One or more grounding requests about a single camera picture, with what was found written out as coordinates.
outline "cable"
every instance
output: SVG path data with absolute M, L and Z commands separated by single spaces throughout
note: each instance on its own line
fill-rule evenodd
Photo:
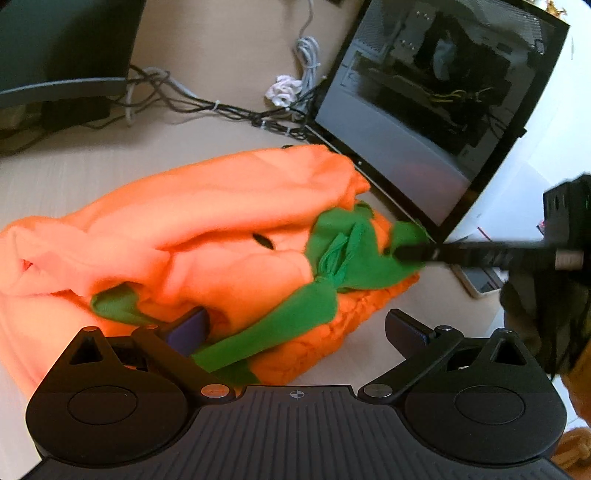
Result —
M 31 148 L 33 145 L 37 145 L 42 140 L 45 140 L 47 137 L 53 135 L 55 132 L 49 130 L 43 130 L 32 140 L 29 140 L 24 145 L 21 145 L 18 148 L 13 150 L 0 150 L 0 158 L 12 157 L 13 155 L 18 155 L 19 153 L 24 152 L 27 148 Z
M 320 45 L 314 37 L 304 36 L 306 29 L 314 20 L 314 0 L 308 0 L 308 8 L 308 20 L 300 29 L 300 36 L 295 41 L 295 55 L 299 59 L 302 68 L 300 98 L 316 86 L 317 71 L 318 67 L 320 67 L 318 61 Z
M 173 112 L 188 114 L 201 112 L 215 113 L 228 120 L 248 121 L 253 127 L 263 128 L 273 133 L 282 134 L 293 138 L 294 140 L 306 141 L 310 136 L 310 132 L 306 128 L 311 120 L 309 106 L 316 98 L 320 85 L 310 89 L 286 108 L 274 108 L 263 112 L 254 112 L 245 108 L 226 105 L 219 102 L 219 100 L 212 102 L 210 100 L 201 99 L 185 85 L 171 77 L 170 72 L 163 69 L 150 67 L 150 69 L 146 71 L 135 65 L 131 65 L 130 69 L 136 72 L 137 75 L 128 80 L 127 92 L 122 96 L 111 100 L 114 105 L 124 108 L 125 113 L 108 119 L 101 124 L 82 124 L 83 127 L 92 130 L 103 130 L 120 120 L 129 120 L 130 117 L 132 118 L 130 125 L 132 125 L 136 114 L 143 112 L 155 103 L 162 102 Z M 149 85 L 152 88 L 152 92 L 139 102 L 133 102 L 132 94 L 135 87 L 138 85 Z M 170 89 L 171 93 L 166 92 L 165 89 Z M 284 117 L 287 113 L 296 113 L 298 115 L 298 121 L 295 122 L 298 124 L 296 127 L 281 123 L 281 121 L 285 120 Z M 19 154 L 53 133 L 55 132 L 43 131 L 33 140 L 14 150 L 0 150 L 0 157 L 9 157 Z

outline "black cable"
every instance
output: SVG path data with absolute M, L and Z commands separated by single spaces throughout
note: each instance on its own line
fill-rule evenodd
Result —
M 170 72 L 166 72 L 166 75 L 164 76 L 164 78 L 162 78 L 158 73 L 148 74 L 147 72 L 143 71 L 135 65 L 131 65 L 130 69 L 136 71 L 139 74 L 139 76 L 134 79 L 129 79 L 127 81 L 128 85 L 150 85 L 152 87 L 152 92 L 146 98 L 143 98 L 141 101 L 134 103 L 121 102 L 121 100 L 126 95 L 123 94 L 111 100 L 114 105 L 127 108 L 134 108 L 136 109 L 134 113 L 141 113 L 142 111 L 146 110 L 147 108 L 149 108 L 157 102 L 164 103 L 168 109 L 176 113 L 192 114 L 202 112 L 215 112 L 216 114 L 222 115 L 224 118 L 227 118 L 229 120 L 248 121 L 253 127 L 264 128 L 266 130 L 269 130 L 270 132 L 283 134 L 290 138 L 300 141 L 305 141 L 308 139 L 309 132 L 306 129 L 306 125 L 311 120 L 311 109 L 309 107 L 315 100 L 317 92 L 321 85 L 319 84 L 316 87 L 309 90 L 305 95 L 302 95 L 295 102 L 293 102 L 288 108 L 273 108 L 263 112 L 254 112 L 252 110 L 248 110 L 238 106 L 226 105 L 220 102 L 212 102 L 210 100 L 195 98 L 191 95 L 188 95 L 186 92 L 183 92 L 173 82 L 170 81 Z M 174 91 L 174 93 L 179 95 L 181 98 L 175 98 L 168 95 L 164 91 L 165 86 L 169 87 L 171 90 Z M 288 115 L 290 113 L 296 114 L 300 117 L 297 119 L 297 122 L 294 122 L 298 125 L 297 127 L 288 127 L 282 124 L 277 119 L 277 117 L 284 117 L 286 114 Z M 82 124 L 82 126 L 90 128 L 92 130 L 103 130 L 108 126 L 120 120 L 123 120 L 125 117 L 126 115 L 118 115 L 116 117 L 108 119 L 102 124 L 97 125 L 86 123 Z M 0 157 L 9 157 L 12 155 L 17 155 L 25 151 L 27 148 L 30 148 L 33 145 L 36 145 L 37 143 L 41 142 L 53 133 L 54 132 L 44 131 L 40 135 L 35 137 L 33 140 L 25 143 L 24 145 L 14 150 L 0 150 Z
M 13 155 L 18 155 L 19 153 L 24 152 L 27 148 L 31 148 L 33 145 L 37 145 L 42 140 L 45 140 L 47 137 L 53 135 L 54 131 L 43 130 L 32 140 L 29 140 L 24 145 L 21 145 L 18 148 L 14 148 L 13 150 L 0 150 L 0 158 L 12 157 Z

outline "tangled cables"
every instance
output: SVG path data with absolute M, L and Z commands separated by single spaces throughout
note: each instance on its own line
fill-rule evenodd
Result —
M 219 100 L 212 102 L 211 100 L 199 98 L 189 88 L 171 77 L 170 72 L 166 70 L 157 67 L 141 69 L 135 65 L 131 65 L 130 68 L 136 73 L 135 77 L 129 80 L 126 94 L 113 101 L 114 104 L 125 108 L 125 114 L 112 118 L 100 125 L 85 124 L 85 127 L 103 129 L 124 118 L 128 125 L 133 125 L 138 113 L 156 102 L 163 102 L 173 112 L 189 114 L 214 112 L 230 120 L 248 121 L 253 127 L 264 128 L 271 132 L 294 138 L 295 140 L 304 141 L 307 139 L 308 130 L 305 126 L 310 120 L 310 109 L 308 107 L 314 100 L 317 87 L 310 89 L 305 95 L 302 95 L 286 108 L 254 112 L 245 108 L 226 105 Z M 152 92 L 143 100 L 133 102 L 134 90 L 142 83 L 150 85 Z M 289 127 L 282 123 L 285 121 L 282 119 L 287 113 L 298 114 L 300 120 L 297 126 Z

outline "white wall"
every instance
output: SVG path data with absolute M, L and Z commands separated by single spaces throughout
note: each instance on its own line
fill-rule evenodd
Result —
M 591 8 L 583 0 L 557 5 L 567 11 L 569 39 L 547 88 L 551 122 L 528 160 L 552 185 L 591 171 Z

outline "green fabric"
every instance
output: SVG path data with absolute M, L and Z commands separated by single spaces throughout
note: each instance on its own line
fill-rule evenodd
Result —
M 129 325 L 143 326 L 161 323 L 159 320 L 141 313 L 137 304 L 137 293 L 127 283 L 122 283 L 94 295 L 90 301 L 90 308 L 99 317 Z
M 426 241 L 420 227 L 398 222 L 391 248 Z M 195 363 L 212 372 L 292 340 L 334 318 L 338 291 L 390 287 L 421 267 L 401 265 L 378 252 L 375 231 L 363 206 L 353 212 L 332 209 L 322 213 L 306 245 L 306 257 L 314 273 L 312 283 L 249 328 L 193 354 Z
M 256 385 L 259 379 L 248 368 L 246 359 L 212 372 L 222 383 L 231 387 L 243 387 L 244 385 Z

